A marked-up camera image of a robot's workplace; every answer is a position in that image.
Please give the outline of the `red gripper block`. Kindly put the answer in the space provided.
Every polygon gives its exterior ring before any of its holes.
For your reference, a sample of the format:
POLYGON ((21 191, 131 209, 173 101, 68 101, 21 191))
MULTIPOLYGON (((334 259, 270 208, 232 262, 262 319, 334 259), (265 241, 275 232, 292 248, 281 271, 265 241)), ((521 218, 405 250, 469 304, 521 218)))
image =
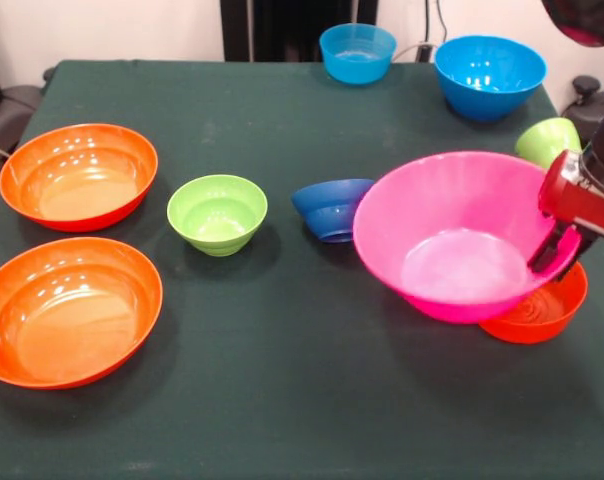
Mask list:
POLYGON ((562 223, 554 224, 527 265, 533 273, 542 273, 560 256, 566 260, 560 273, 567 274, 596 242, 582 238, 570 259, 566 240, 570 224, 604 238, 604 162, 593 149, 564 150, 546 173, 538 204, 544 214, 562 223))

